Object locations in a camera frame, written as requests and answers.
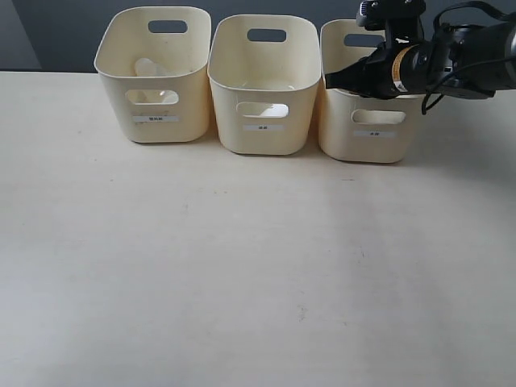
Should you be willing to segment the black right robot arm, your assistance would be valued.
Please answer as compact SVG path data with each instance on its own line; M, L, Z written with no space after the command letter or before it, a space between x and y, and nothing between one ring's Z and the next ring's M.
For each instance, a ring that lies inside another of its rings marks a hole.
M326 87L382 100L424 94L486 99L514 89L515 14L483 1L447 10L464 8L481 10L496 24L451 25L436 15L433 36L426 39L420 19L424 1L362 1L357 25L383 31L385 39L370 55L325 73Z

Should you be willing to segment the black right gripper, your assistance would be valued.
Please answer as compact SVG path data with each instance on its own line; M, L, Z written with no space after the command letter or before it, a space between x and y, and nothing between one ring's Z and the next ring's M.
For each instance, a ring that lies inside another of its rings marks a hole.
M342 89L364 98L391 99L397 97L392 79L393 50L386 42L367 58L333 73L324 75L327 89Z

